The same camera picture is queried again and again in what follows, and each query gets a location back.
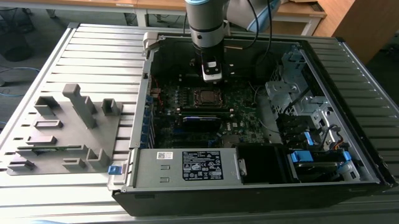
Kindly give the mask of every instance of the black storage bin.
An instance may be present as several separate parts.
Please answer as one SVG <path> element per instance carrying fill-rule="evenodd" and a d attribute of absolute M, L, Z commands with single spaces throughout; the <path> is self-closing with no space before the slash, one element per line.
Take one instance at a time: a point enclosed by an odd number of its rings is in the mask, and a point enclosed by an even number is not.
<path fill-rule="evenodd" d="M 32 56 L 33 51 L 23 33 L 33 29 L 25 9 L 0 9 L 0 55 L 5 60 L 17 62 Z"/>

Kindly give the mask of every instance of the white sticker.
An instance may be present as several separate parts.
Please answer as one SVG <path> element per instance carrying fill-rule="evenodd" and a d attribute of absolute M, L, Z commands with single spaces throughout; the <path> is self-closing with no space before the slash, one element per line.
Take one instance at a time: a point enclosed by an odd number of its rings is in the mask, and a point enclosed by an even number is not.
<path fill-rule="evenodd" d="M 157 160 L 172 160 L 173 152 L 157 152 L 156 159 Z"/>
<path fill-rule="evenodd" d="M 116 6 L 123 6 L 123 7 L 133 7 L 132 4 L 116 4 Z"/>

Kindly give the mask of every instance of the blue cable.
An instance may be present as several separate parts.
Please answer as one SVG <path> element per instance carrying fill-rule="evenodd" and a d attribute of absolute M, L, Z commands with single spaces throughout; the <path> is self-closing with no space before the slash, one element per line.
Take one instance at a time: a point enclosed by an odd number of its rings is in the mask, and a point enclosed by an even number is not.
<path fill-rule="evenodd" d="M 9 95 L 9 94 L 0 93 L 0 96 L 5 96 L 5 97 L 21 97 L 24 95 L 25 94 L 23 94 L 23 95 Z"/>
<path fill-rule="evenodd" d="M 16 67 L 16 68 L 9 68 L 9 69 L 5 69 L 3 71 L 0 71 L 0 73 L 5 72 L 5 71 L 9 71 L 9 70 L 13 70 L 13 69 L 28 69 L 28 70 L 33 70 L 36 71 L 37 73 L 40 72 L 39 69 L 35 69 L 35 68 L 31 68 L 31 67 Z M 0 93 L 1 96 L 5 96 L 5 97 L 21 97 L 24 96 L 25 94 L 23 95 L 9 95 L 9 94 L 4 94 L 4 93 Z"/>
<path fill-rule="evenodd" d="M 28 70 L 35 70 L 37 73 L 40 72 L 39 69 L 35 69 L 35 68 L 31 68 L 31 67 L 16 67 L 16 68 L 11 68 L 11 69 L 5 69 L 5 70 L 0 71 L 0 73 L 3 73 L 5 71 L 9 71 L 9 70 L 13 70 L 13 69 L 28 69 Z"/>

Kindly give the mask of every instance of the aluminum extrusion platform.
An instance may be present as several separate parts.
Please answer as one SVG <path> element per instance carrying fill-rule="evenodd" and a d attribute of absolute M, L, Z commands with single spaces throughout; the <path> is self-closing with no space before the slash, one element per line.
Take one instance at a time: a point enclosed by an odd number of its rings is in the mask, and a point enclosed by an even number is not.
<path fill-rule="evenodd" d="M 60 91 L 67 83 L 77 83 L 81 93 L 93 102 L 113 98 L 123 103 L 111 160 L 127 159 L 143 74 L 143 35 L 149 31 L 181 32 L 180 29 L 89 24 L 67 29 L 0 136 L 1 217 L 16 218 L 12 222 L 40 219 L 65 223 L 185 223 L 399 212 L 399 190 L 391 189 L 319 210 L 137 218 L 131 217 L 112 199 L 105 173 L 9 176 L 5 170 L 15 156 L 13 138 L 21 133 L 28 134 L 27 125 L 32 124 L 32 113 L 36 112 L 35 101 L 39 96 L 63 100 Z M 253 36 L 243 32 L 232 32 L 232 35 Z M 344 42 L 320 37 L 290 38 L 310 42 L 391 173 L 399 176 L 398 106 Z"/>

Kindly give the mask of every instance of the circuit board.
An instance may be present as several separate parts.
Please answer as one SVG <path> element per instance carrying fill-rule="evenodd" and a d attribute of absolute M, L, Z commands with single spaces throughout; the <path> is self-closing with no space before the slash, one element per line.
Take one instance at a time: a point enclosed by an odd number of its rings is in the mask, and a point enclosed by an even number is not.
<path fill-rule="evenodd" d="M 227 79 L 215 85 L 197 75 L 175 75 L 153 77 L 152 87 L 156 148 L 220 148 L 265 141 L 248 81 Z"/>

